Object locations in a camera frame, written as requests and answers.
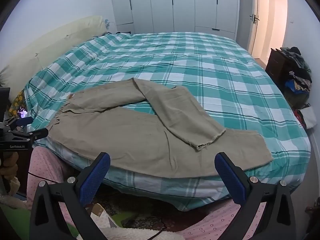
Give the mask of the khaki beige pants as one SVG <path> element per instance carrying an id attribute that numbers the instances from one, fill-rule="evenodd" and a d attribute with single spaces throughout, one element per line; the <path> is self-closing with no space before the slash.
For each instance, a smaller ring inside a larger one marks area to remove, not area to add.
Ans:
<path id="1" fill-rule="evenodd" d="M 225 128 L 183 86 L 129 79 L 71 94 L 48 125 L 49 138 L 87 159 L 161 178 L 217 175 L 224 152 L 244 170 L 272 161 L 256 131 Z"/>

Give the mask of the yellow floral pillow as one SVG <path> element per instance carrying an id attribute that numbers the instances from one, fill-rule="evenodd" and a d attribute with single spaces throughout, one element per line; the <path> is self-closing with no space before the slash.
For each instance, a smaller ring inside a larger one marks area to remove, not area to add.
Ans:
<path id="1" fill-rule="evenodd" d="M 9 110 L 8 116 L 10 118 L 23 118 L 27 113 L 27 106 L 24 98 L 24 90 L 20 91 L 16 98 L 14 98 Z"/>

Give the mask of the pink dotted pajama leg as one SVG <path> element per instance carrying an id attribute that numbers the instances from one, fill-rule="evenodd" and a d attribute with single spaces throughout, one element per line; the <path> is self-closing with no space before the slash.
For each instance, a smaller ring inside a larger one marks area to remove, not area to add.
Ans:
<path id="1" fill-rule="evenodd" d="M 30 159 L 27 180 L 27 208 L 31 210 L 36 188 L 40 181 L 45 180 L 49 185 L 62 183 L 75 175 L 77 170 L 58 158 L 45 147 L 33 149 Z"/>

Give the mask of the cream padded headboard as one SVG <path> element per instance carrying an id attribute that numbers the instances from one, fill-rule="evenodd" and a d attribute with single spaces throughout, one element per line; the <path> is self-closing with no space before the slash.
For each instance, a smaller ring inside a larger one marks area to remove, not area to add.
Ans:
<path id="1" fill-rule="evenodd" d="M 89 16 L 54 29 L 22 49 L 1 69 L 1 85 L 13 102 L 28 81 L 67 51 L 107 32 L 102 16 Z"/>

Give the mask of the white bag on floor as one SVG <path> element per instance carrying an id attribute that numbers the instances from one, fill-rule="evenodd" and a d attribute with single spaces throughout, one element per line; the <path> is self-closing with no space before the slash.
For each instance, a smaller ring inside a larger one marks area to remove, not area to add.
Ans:
<path id="1" fill-rule="evenodd" d="M 306 129 L 314 128 L 317 125 L 317 119 L 313 107 L 307 104 L 302 109 L 299 110 L 302 116 L 303 124 Z"/>

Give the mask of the pile of dark clothes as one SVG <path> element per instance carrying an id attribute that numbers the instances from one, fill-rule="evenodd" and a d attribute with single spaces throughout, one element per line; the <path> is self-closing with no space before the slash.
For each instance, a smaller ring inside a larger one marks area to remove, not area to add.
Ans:
<path id="1" fill-rule="evenodd" d="M 292 108 L 301 109 L 311 92 L 311 69 L 297 47 L 281 47 L 280 53 L 286 60 L 281 71 L 284 97 Z"/>

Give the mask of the dark wooden nightstand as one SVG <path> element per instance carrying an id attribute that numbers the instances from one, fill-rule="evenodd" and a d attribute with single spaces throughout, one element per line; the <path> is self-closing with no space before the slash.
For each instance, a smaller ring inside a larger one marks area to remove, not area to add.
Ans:
<path id="1" fill-rule="evenodd" d="M 284 87 L 291 71 L 291 64 L 279 50 L 271 49 L 266 72 L 278 87 Z"/>

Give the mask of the white wardrobe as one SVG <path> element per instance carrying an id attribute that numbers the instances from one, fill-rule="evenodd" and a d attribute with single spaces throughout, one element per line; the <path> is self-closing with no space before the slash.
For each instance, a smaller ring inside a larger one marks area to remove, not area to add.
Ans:
<path id="1" fill-rule="evenodd" d="M 112 0 L 116 27 L 129 34 L 202 32 L 236 39 L 240 0 Z"/>

